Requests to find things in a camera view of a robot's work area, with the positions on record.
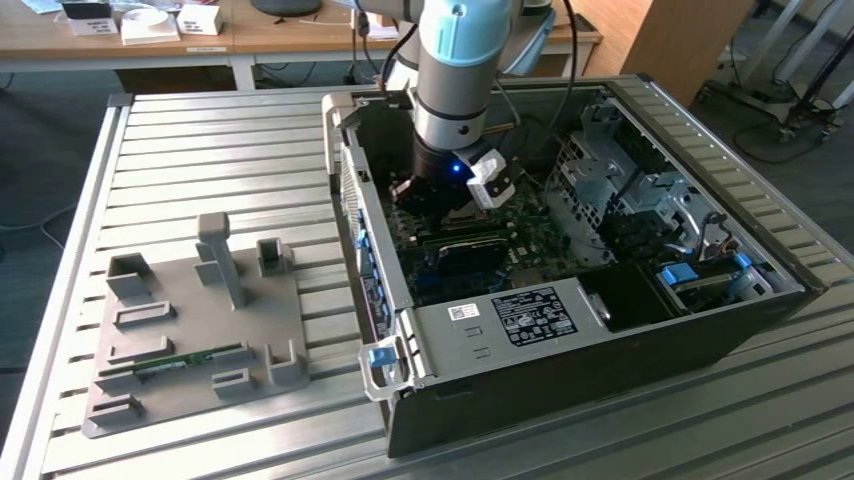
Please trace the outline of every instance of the gray carpet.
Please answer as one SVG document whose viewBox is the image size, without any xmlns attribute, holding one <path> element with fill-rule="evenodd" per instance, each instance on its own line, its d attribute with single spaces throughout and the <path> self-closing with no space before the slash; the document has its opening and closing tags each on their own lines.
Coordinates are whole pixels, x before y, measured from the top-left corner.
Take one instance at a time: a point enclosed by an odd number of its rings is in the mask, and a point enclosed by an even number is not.
<svg viewBox="0 0 854 480">
<path fill-rule="evenodd" d="M 750 20 L 737 36 L 737 46 L 750 50 L 773 23 Z M 793 25 L 754 75 L 770 78 L 771 67 L 785 49 L 805 31 Z M 806 81 L 834 48 L 828 41 L 803 66 L 795 81 Z M 304 86 L 338 85 L 347 64 L 316 66 Z M 287 83 L 300 83 L 310 64 L 291 65 L 272 72 Z M 368 73 L 370 67 L 362 65 Z M 854 79 L 854 61 L 846 60 L 823 95 L 834 97 Z M 34 222 L 76 201 L 98 137 L 110 94 L 122 92 L 112 72 L 19 74 L 12 87 L 0 92 L 0 224 Z M 765 120 L 757 112 L 713 97 L 695 105 L 694 113 L 726 141 L 735 131 Z M 849 126 L 830 142 L 786 165 L 751 162 L 759 172 L 801 206 L 842 244 L 854 249 L 854 229 L 848 216 L 854 207 L 854 175 L 848 168 L 854 136 Z M 770 128 L 746 138 L 751 151 L 769 159 L 811 147 L 817 132 L 810 131 L 789 145 L 777 144 Z M 51 223 L 51 232 L 64 241 L 71 214 Z M 0 367 L 26 365 L 59 264 L 59 248 L 38 230 L 0 232 Z M 20 388 L 23 375 L 0 375 L 0 441 Z"/>
</svg>

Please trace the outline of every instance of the blue drive latch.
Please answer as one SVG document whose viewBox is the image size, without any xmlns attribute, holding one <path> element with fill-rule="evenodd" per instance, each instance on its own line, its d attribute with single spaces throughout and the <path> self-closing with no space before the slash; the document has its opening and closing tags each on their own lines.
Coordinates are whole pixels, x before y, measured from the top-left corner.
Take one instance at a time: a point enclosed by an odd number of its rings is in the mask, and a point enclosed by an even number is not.
<svg viewBox="0 0 854 480">
<path fill-rule="evenodd" d="M 697 280 L 699 275 L 697 275 L 697 272 L 687 263 L 677 263 L 665 267 L 662 277 L 665 277 L 667 285 L 677 285 L 678 283 Z"/>
</svg>

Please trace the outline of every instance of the white cardboard box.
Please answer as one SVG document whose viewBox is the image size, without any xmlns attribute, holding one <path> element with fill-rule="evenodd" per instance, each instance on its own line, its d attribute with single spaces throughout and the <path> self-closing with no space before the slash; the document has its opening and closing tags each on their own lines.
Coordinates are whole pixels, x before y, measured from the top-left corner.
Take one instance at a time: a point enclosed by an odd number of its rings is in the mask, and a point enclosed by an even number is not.
<svg viewBox="0 0 854 480">
<path fill-rule="evenodd" d="M 178 14 L 178 28 L 190 35 L 219 35 L 223 17 L 218 5 L 184 4 Z"/>
<path fill-rule="evenodd" d="M 143 45 L 146 43 L 178 42 L 182 37 L 178 34 L 175 17 L 168 16 L 167 21 L 148 27 L 136 22 L 122 22 L 122 43 L 127 45 Z"/>
<path fill-rule="evenodd" d="M 68 26 L 75 35 L 110 35 L 119 33 L 116 21 L 112 18 L 88 18 L 86 20 L 68 19 Z"/>
</svg>

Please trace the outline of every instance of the barcode label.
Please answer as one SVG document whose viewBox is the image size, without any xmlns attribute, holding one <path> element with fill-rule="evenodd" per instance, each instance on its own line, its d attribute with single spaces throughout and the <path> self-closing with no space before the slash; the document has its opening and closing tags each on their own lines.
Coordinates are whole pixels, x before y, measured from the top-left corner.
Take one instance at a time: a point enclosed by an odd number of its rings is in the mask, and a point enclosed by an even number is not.
<svg viewBox="0 0 854 480">
<path fill-rule="evenodd" d="M 477 317 L 481 315 L 478 305 L 469 303 L 466 305 L 457 305 L 449 308 L 449 315 L 453 321 L 465 320 L 466 318 Z"/>
<path fill-rule="evenodd" d="M 187 47 L 187 53 L 224 52 L 227 50 L 226 47 Z"/>
</svg>

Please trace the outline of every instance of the aluminum extrusion table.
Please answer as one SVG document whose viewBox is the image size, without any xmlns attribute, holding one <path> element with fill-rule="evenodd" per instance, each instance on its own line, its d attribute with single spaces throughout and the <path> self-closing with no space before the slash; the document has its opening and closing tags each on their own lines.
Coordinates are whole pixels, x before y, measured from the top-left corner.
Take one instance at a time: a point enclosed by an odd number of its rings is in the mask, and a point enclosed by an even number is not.
<svg viewBox="0 0 854 480">
<path fill-rule="evenodd" d="M 332 219 L 320 98 L 340 89 L 139 96 L 107 110 L 0 460 L 3 478 L 837 478 L 854 471 L 850 255 L 654 84 L 619 84 L 832 286 L 714 367 L 409 458 L 379 408 Z M 295 248 L 310 386 L 91 440 L 80 433 L 108 256 L 194 254 L 194 217 L 232 248 Z"/>
</svg>

